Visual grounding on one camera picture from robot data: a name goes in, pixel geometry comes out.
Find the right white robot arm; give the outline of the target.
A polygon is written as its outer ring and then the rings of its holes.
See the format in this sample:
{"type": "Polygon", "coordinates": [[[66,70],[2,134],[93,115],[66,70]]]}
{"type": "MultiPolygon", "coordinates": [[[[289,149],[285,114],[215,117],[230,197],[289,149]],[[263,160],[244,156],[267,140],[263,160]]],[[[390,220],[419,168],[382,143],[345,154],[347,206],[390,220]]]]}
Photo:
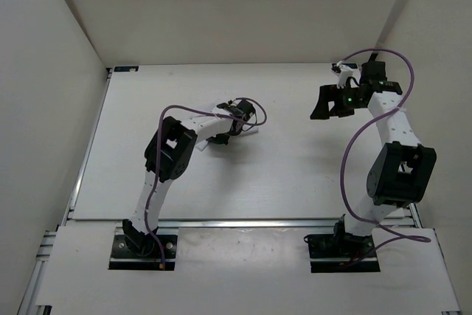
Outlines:
{"type": "Polygon", "coordinates": [[[422,200],[434,165],[435,149],[427,148],[414,134],[403,110],[400,84],[386,77],[382,61],[355,67],[334,63],[336,84],[319,89],[312,120],[348,117],[365,108],[372,115],[381,140],[381,150],[367,174],[366,194],[336,222],[327,235],[309,235],[305,241],[316,257],[355,257],[373,248],[372,231],[392,212],[422,200]]]}

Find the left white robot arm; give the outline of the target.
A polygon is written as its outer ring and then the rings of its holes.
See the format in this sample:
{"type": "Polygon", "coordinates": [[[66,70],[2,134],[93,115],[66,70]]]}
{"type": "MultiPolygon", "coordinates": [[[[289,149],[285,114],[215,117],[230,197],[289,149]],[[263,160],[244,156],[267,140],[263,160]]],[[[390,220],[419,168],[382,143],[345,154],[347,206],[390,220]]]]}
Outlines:
{"type": "Polygon", "coordinates": [[[264,125],[266,110],[252,98],[237,97],[210,110],[169,105],[161,112],[158,127],[145,148],[145,183],[132,216],[122,221],[127,247],[138,257],[158,252],[164,242],[157,235],[159,215],[172,183],[190,164],[195,148],[229,140],[264,125]]]}

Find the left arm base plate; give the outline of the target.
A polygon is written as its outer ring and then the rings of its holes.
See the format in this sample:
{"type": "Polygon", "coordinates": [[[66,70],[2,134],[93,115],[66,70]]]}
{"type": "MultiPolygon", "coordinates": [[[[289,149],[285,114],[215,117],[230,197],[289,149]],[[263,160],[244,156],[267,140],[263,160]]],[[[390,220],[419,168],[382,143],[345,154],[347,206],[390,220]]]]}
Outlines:
{"type": "Polygon", "coordinates": [[[108,261],[109,270],[127,271],[174,271],[178,236],[173,234],[158,235],[164,250],[164,265],[161,262],[161,249],[152,238],[150,243],[139,251],[130,238],[120,228],[114,231],[114,239],[108,261]]]}

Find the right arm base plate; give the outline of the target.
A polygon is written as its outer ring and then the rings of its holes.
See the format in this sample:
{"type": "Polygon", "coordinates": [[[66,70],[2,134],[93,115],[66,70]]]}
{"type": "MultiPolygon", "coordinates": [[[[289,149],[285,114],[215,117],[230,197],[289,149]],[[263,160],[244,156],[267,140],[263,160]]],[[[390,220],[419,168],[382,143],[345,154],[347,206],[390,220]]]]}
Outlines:
{"type": "Polygon", "coordinates": [[[336,240],[330,234],[309,234],[304,236],[304,242],[308,245],[312,274],[381,271],[372,237],[351,241],[336,240]]]}

